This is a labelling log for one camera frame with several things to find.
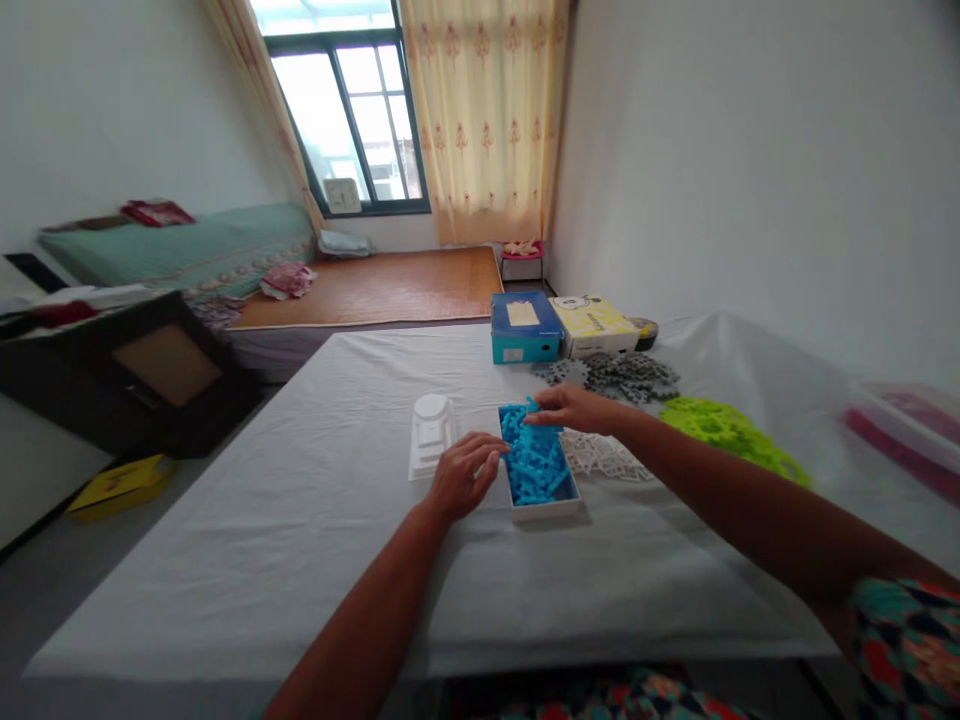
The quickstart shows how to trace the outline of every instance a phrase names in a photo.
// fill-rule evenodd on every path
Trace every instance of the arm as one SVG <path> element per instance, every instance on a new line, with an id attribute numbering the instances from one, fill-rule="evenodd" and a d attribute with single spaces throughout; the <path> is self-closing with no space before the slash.
<path id="1" fill-rule="evenodd" d="M 450 526 L 483 500 L 509 449 L 500 438 L 470 433 L 443 454 L 426 499 L 337 608 L 264 720 L 377 717 L 406 657 L 440 546 Z"/>
<path id="2" fill-rule="evenodd" d="M 724 540 L 793 590 L 845 648 L 844 604 L 865 577 L 960 590 L 949 574 L 818 495 L 640 410 L 560 385 L 528 422 L 613 435 Z"/>

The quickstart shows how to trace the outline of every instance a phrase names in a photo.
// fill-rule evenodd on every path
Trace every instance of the hand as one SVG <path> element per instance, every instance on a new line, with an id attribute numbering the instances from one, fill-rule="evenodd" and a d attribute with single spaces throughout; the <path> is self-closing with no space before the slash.
<path id="1" fill-rule="evenodd" d="M 636 410 L 573 385 L 557 385 L 540 392 L 538 413 L 527 415 L 530 425 L 562 425 L 580 432 L 612 435 Z"/>
<path id="2" fill-rule="evenodd" d="M 468 433 L 440 456 L 424 507 L 447 524 L 466 517 L 496 480 L 500 455 L 507 452 L 510 446 L 501 438 L 488 433 Z"/>

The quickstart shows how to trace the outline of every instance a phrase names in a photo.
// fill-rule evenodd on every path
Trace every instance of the stool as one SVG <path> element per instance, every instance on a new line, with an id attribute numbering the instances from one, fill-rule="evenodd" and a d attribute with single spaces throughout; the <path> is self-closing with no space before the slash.
<path id="1" fill-rule="evenodd" d="M 547 283 L 543 277 L 543 242 L 537 240 L 533 243 L 533 247 L 536 250 L 535 253 L 531 255 L 514 255 L 508 253 L 506 250 L 500 251 L 500 281 L 503 282 L 503 263 L 505 260 L 510 260 L 511 262 L 519 262 L 521 260 L 539 260 L 540 261 L 540 287 L 543 288 L 543 291 L 547 291 Z"/>

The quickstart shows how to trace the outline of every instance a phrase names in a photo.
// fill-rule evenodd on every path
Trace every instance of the white wall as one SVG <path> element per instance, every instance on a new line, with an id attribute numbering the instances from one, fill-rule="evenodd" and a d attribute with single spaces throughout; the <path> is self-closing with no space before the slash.
<path id="1" fill-rule="evenodd" d="M 432 215 L 331 219 L 327 226 L 339 232 L 365 235 L 377 252 L 416 252 L 440 247 Z"/>
<path id="2" fill-rule="evenodd" d="M 282 168 L 192 0 L 16 0 L 0 23 L 0 251 L 130 198 L 284 202 Z M 23 281 L 0 261 L 0 293 Z M 107 456 L 0 396 L 0 546 Z"/>
<path id="3" fill-rule="evenodd" d="M 583 0 L 554 287 L 960 391 L 948 5 Z"/>

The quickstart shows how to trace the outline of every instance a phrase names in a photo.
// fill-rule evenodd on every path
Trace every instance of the table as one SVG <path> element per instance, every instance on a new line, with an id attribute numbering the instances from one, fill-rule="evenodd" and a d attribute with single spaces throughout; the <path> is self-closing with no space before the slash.
<path id="1" fill-rule="evenodd" d="M 425 488 L 414 401 L 460 433 L 543 387 L 481 325 L 334 336 L 33 659 L 28 672 L 279 681 Z M 727 314 L 665 325 L 684 394 L 729 402 L 815 489 L 960 571 L 957 511 L 839 422 L 846 375 Z M 802 604 L 657 483 L 580 483 L 586 511 L 515 526 L 505 477 L 446 541 L 410 678 L 615 660 L 834 652 Z"/>

